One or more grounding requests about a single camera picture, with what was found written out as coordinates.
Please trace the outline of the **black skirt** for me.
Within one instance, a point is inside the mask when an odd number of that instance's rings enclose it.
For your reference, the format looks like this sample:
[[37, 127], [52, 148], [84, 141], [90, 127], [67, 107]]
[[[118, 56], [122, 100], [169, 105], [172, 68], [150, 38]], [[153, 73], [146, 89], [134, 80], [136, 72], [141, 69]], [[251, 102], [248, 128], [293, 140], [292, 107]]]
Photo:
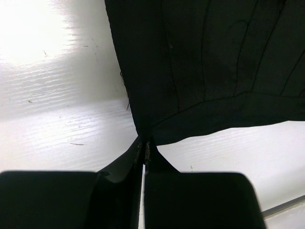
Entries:
[[139, 138], [305, 119], [302, 0], [107, 0]]

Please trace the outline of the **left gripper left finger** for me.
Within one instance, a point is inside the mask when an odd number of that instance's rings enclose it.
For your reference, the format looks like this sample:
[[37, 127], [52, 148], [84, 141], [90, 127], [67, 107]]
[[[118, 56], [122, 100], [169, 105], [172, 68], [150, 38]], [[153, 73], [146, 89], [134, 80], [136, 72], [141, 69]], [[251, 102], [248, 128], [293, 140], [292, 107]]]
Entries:
[[2, 172], [1, 228], [138, 228], [142, 150], [142, 142], [135, 140], [98, 172]]

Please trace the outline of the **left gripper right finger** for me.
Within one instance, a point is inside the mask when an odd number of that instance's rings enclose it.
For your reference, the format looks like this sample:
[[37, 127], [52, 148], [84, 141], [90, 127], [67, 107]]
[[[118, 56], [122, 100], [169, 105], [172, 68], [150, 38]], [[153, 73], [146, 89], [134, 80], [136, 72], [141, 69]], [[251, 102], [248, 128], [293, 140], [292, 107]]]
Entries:
[[146, 143], [144, 217], [147, 229], [264, 229], [251, 182], [240, 173], [182, 173]]

